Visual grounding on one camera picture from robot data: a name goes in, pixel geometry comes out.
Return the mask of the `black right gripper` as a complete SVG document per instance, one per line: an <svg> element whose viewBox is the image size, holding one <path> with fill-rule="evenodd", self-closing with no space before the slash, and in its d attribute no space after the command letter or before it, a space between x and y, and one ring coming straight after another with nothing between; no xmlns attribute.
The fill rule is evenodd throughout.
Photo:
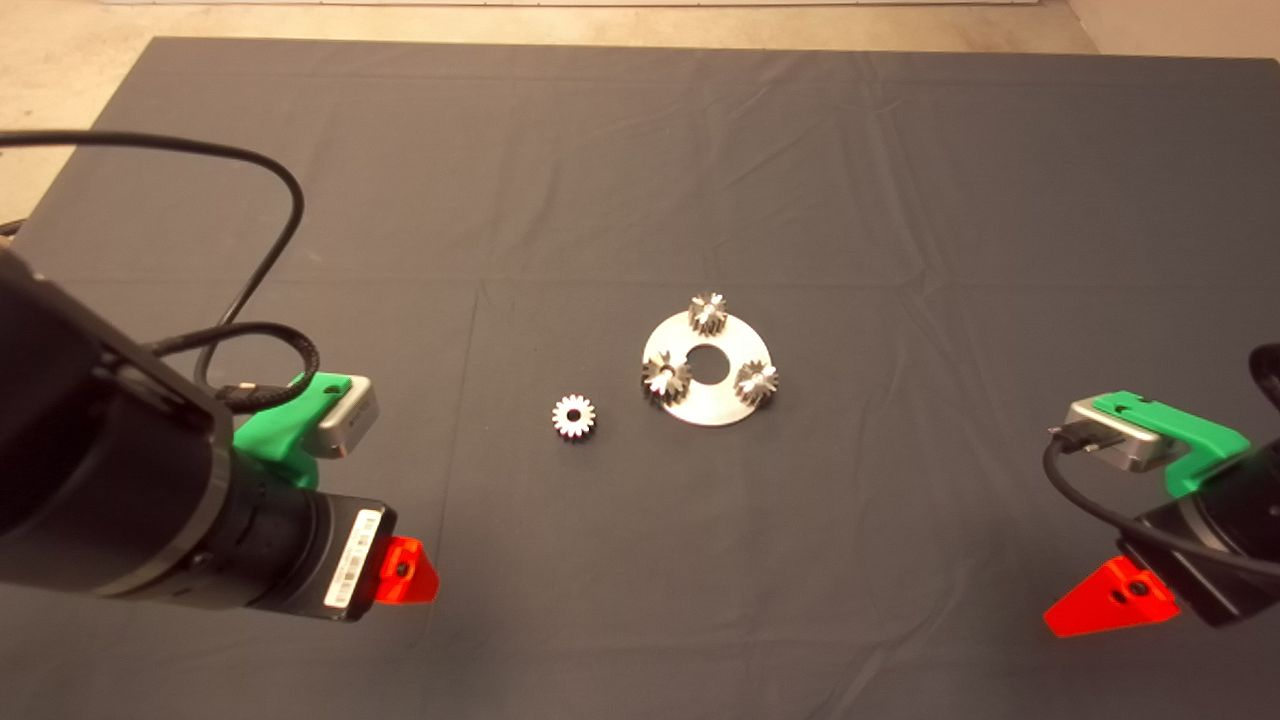
<svg viewBox="0 0 1280 720"><path fill-rule="evenodd" d="M1207 489L1135 520L1208 550L1268 562L1279 557L1276 496ZM1277 605L1276 578L1162 548L1125 530L1117 544L1128 557L1103 562L1043 612L1053 635L1166 623L1181 614L1175 596L1211 626L1242 623Z"/></svg>

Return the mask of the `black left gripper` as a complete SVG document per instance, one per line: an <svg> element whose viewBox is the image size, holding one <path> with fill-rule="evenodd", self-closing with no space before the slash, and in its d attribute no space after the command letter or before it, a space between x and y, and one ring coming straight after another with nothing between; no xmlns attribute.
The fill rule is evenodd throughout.
<svg viewBox="0 0 1280 720"><path fill-rule="evenodd" d="M420 539L390 536L397 511L383 501L317 493L315 560L305 562L300 615L356 623L376 602L433 603L440 578Z"/></svg>

